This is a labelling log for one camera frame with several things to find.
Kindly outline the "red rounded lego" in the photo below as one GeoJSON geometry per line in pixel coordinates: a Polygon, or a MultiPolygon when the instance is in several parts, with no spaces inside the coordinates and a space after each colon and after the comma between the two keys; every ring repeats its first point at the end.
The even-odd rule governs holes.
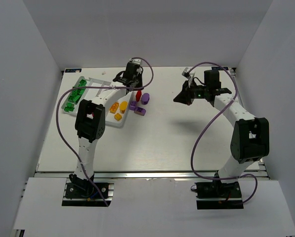
{"type": "Polygon", "coordinates": [[[137,102],[140,101],[141,96],[142,96],[142,91],[141,90],[137,91],[136,96],[135,96],[135,99],[137,102]]]}

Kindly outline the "purple oval lego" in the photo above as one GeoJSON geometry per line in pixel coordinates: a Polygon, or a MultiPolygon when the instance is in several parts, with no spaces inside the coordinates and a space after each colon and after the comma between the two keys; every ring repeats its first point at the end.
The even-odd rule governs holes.
{"type": "Polygon", "coordinates": [[[142,95],[142,97],[141,97],[141,103],[142,103],[143,105],[146,105],[146,104],[148,104],[149,100],[150,100],[150,95],[149,95],[149,93],[144,93],[144,94],[142,95]]]}

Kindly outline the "purple square lego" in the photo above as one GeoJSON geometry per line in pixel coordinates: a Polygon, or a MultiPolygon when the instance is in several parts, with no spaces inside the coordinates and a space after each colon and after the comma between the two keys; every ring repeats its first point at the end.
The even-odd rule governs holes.
{"type": "Polygon", "coordinates": [[[129,103],[129,107],[128,107],[128,109],[134,111],[136,107],[137,107],[137,101],[133,101],[133,100],[132,100],[132,101],[129,103]]]}

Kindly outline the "purple curved lego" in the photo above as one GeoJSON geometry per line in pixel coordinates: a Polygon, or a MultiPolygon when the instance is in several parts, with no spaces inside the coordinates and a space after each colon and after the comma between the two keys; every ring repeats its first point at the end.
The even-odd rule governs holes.
{"type": "Polygon", "coordinates": [[[134,113],[135,114],[138,114],[138,115],[141,115],[141,116],[144,116],[146,114],[146,110],[142,107],[136,107],[134,109],[134,113]]]}

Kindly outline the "green lego pair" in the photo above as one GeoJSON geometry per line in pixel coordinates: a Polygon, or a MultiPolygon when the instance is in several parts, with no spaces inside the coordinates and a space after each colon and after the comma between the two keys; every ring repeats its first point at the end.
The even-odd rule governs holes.
{"type": "Polygon", "coordinates": [[[68,96],[68,101],[70,103],[74,103],[74,99],[78,96],[78,89],[76,89],[75,87],[73,87],[73,90],[70,92],[69,96],[68,96]]]}

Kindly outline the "green rectangular lego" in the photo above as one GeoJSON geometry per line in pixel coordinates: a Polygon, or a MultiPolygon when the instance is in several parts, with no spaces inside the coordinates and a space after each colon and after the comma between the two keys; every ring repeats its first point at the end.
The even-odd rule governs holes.
{"type": "Polygon", "coordinates": [[[80,100],[80,98],[81,98],[80,95],[76,95],[76,96],[73,98],[74,103],[78,103],[78,101],[80,100]]]}

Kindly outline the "yellow oval lego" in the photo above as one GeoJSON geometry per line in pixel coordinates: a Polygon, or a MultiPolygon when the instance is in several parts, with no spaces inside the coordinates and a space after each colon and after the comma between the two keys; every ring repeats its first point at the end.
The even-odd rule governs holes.
{"type": "Polygon", "coordinates": [[[120,112],[124,114],[127,109],[127,101],[123,101],[122,103],[120,103],[119,109],[120,109],[120,112]]]}

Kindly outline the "green long lego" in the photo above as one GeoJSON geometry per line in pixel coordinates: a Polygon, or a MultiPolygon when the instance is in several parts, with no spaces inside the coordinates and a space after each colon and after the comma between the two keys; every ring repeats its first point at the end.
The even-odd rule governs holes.
{"type": "Polygon", "coordinates": [[[80,81],[80,85],[81,85],[81,86],[85,86],[86,83],[87,83],[87,81],[86,81],[85,79],[82,79],[82,80],[80,81]]]}

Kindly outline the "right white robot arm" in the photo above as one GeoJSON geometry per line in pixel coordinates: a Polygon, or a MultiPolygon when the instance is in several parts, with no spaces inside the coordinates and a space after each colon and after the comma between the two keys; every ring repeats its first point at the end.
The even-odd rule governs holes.
{"type": "Polygon", "coordinates": [[[195,75],[186,68],[187,79],[174,102],[191,105],[195,99],[205,99],[223,115],[233,127],[230,143],[231,156],[226,164],[207,180],[223,184],[234,183],[254,162],[269,154],[269,122],[249,113],[237,100],[238,92],[221,86],[218,70],[206,70],[204,82],[195,83],[195,75]]]}

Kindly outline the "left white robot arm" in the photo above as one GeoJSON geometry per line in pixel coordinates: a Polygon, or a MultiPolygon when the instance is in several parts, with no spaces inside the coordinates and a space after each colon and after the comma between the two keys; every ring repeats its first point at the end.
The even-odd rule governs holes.
{"type": "Polygon", "coordinates": [[[79,139],[79,160],[73,174],[69,176],[71,183],[81,190],[84,196],[93,192],[93,161],[98,140],[102,137],[106,116],[110,107],[126,96],[129,88],[143,86],[141,60],[132,59],[122,75],[117,75],[108,89],[103,89],[93,100],[83,99],[80,102],[75,129],[79,139]]]}

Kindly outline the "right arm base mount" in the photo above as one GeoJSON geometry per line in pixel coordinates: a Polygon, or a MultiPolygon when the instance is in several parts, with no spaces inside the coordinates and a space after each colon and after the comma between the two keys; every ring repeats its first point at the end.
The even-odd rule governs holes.
{"type": "Polygon", "coordinates": [[[192,185],[190,189],[192,192],[196,193],[198,210],[244,208],[239,182],[198,182],[192,185]]]}

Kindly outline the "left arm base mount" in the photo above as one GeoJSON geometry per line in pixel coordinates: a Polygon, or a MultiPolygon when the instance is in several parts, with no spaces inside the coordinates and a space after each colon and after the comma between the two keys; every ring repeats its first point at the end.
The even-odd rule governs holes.
{"type": "Polygon", "coordinates": [[[76,174],[69,175],[62,199],[62,206],[70,207],[108,207],[112,201],[114,184],[95,182],[94,187],[87,179],[76,174]]]}

